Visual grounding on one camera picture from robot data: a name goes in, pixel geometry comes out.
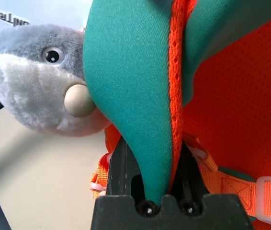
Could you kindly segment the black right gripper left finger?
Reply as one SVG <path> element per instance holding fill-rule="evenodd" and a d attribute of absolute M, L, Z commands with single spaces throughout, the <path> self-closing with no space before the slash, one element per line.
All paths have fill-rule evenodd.
<path fill-rule="evenodd" d="M 141 171 L 124 138 L 119 139 L 110 158 L 106 194 L 145 199 Z"/>

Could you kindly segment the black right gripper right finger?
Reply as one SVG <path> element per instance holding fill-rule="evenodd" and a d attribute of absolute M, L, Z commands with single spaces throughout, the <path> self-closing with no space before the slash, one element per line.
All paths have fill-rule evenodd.
<path fill-rule="evenodd" d="M 176 199 L 202 199 L 204 195 L 209 194 L 196 158 L 184 142 L 181 145 L 178 167 L 170 194 Z"/>

